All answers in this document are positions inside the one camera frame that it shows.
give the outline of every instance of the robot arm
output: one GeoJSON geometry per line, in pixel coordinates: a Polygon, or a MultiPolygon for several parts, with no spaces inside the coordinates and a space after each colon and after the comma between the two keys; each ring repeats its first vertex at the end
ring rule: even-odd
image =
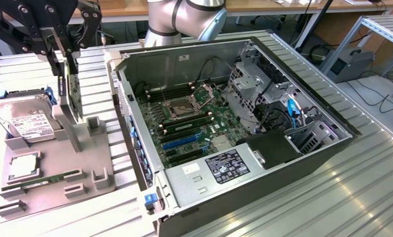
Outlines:
{"type": "Polygon", "coordinates": [[[56,58],[48,36],[42,34],[42,30],[50,30],[66,59],[69,74],[77,74],[74,59],[80,55],[80,48],[89,46],[100,19],[98,5],[84,0],[0,0],[0,39],[24,53],[33,52],[41,60],[49,62],[52,74],[61,76],[62,64],[56,58]],[[76,8],[84,23],[77,34],[70,35],[66,24],[76,8]],[[2,18],[2,12],[24,25],[25,32],[2,18]]]}
{"type": "Polygon", "coordinates": [[[225,17],[224,0],[148,0],[145,47],[181,43],[180,33],[212,40],[225,17]]]}

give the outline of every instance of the metal table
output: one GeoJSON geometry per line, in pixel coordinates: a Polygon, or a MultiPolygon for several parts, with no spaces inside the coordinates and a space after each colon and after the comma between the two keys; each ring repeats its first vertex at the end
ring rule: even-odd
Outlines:
{"type": "MultiPolygon", "coordinates": [[[[383,38],[386,38],[388,41],[393,42],[393,15],[360,16],[359,19],[356,20],[352,28],[350,29],[338,49],[335,50],[332,55],[326,59],[324,63],[320,65],[320,71],[323,72],[323,74],[326,74],[328,72],[328,70],[331,69],[331,67],[339,57],[342,50],[348,45],[351,38],[356,35],[356,32],[358,32],[360,26],[367,27],[372,32],[375,32],[383,38]]],[[[384,73],[388,72],[391,67],[393,67],[393,62],[390,63],[388,67],[386,68],[383,75],[384,75],[384,73]]]]}
{"type": "MultiPolygon", "coordinates": [[[[255,36],[363,133],[307,177],[229,213],[185,236],[393,236],[393,139],[391,132],[335,87],[313,66],[273,34],[264,31],[220,35],[219,39],[255,36]]],[[[106,50],[139,47],[114,45],[106,50]]],[[[108,122],[110,157],[117,190],[0,224],[0,236],[155,236],[141,220],[139,192],[118,131],[102,65],[102,48],[82,51],[80,86],[84,113],[108,122]]],[[[34,55],[0,58],[0,87],[22,88],[52,83],[45,62],[34,55]]]]}

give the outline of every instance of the power supply label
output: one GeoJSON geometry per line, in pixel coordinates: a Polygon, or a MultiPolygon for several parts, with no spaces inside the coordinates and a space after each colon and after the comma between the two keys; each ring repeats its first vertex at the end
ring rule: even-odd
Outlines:
{"type": "Polygon", "coordinates": [[[249,173],[236,150],[231,150],[204,160],[219,184],[249,173]]]}
{"type": "Polygon", "coordinates": [[[24,139],[53,135],[52,127],[44,114],[10,118],[10,122],[24,139]]]}

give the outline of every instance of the motherboard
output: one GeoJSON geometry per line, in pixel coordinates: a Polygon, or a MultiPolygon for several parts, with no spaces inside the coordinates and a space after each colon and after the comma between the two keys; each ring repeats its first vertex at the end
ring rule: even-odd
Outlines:
{"type": "Polygon", "coordinates": [[[145,91],[136,101],[164,167],[231,148],[248,135],[212,83],[145,91]]]}

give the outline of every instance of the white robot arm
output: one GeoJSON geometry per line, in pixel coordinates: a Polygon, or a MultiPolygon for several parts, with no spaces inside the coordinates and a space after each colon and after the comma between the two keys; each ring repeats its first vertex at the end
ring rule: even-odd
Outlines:
{"type": "Polygon", "coordinates": [[[180,33],[212,40],[225,22],[224,0],[148,0],[145,47],[181,43],[180,33]]]}

